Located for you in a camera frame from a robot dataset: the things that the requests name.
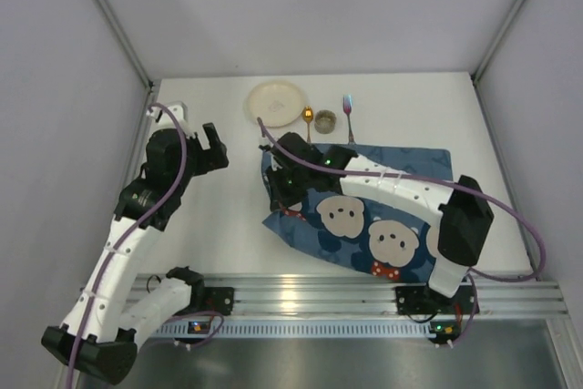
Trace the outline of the gold spoon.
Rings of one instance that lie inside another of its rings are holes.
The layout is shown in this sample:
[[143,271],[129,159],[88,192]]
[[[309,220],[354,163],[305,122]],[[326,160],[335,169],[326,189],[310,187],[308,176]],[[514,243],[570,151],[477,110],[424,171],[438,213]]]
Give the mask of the gold spoon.
[[314,113],[313,113],[313,110],[310,106],[306,106],[302,110],[302,119],[306,124],[306,142],[311,144],[312,143],[311,123],[313,122],[313,119],[314,119]]

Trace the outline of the blue cartoon bear placemat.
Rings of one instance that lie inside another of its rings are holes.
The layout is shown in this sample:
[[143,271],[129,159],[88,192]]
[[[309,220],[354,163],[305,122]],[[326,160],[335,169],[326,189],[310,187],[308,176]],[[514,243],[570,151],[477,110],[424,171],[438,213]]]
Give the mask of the blue cartoon bear placemat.
[[428,281],[437,231],[394,207],[345,195],[339,181],[338,175],[314,171],[301,200],[288,206],[266,181],[271,213],[264,226],[316,259],[390,282]]

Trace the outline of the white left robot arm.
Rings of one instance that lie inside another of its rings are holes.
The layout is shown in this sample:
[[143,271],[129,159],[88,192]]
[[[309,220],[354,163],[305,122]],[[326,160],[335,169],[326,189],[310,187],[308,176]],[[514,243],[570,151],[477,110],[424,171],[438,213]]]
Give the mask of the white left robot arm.
[[181,205],[192,178],[229,165],[215,126],[204,125],[209,146],[179,128],[149,138],[138,176],[120,193],[104,249],[72,311],[49,326],[41,344],[71,371],[121,383],[146,340],[165,322],[211,312],[202,274],[170,269],[158,287],[127,307],[141,264]]

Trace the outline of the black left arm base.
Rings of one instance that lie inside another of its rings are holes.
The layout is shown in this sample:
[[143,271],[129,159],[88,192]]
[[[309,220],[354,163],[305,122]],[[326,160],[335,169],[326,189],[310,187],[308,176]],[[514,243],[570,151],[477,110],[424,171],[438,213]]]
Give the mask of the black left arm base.
[[218,312],[228,316],[234,305],[235,289],[231,287],[209,287],[190,293],[188,306],[172,314],[173,317],[193,314],[195,312]]

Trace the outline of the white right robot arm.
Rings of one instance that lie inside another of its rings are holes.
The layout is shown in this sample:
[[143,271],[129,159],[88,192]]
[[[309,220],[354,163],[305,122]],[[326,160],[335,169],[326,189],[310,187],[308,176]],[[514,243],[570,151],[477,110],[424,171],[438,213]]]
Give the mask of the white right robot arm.
[[435,264],[430,293],[452,299],[481,255],[494,213],[475,179],[418,179],[351,148],[321,151],[296,133],[265,147],[271,206],[306,219],[321,232],[319,251],[337,258],[358,244],[357,271],[395,280],[426,244]]

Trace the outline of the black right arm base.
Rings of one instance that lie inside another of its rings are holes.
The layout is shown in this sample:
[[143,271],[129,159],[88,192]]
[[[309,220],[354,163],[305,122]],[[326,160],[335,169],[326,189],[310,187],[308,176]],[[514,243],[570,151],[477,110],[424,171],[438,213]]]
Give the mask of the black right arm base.
[[427,285],[403,285],[394,289],[397,313],[403,316],[469,315],[476,293],[468,284],[459,287],[453,298],[431,290]]

